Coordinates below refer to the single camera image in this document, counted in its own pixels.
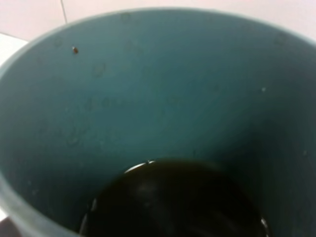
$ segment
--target teal bucket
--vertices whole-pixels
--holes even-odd
[[[86,205],[149,159],[213,162],[275,237],[316,235],[316,49],[196,9],[69,24],[0,69],[0,204],[23,234],[75,237]]]

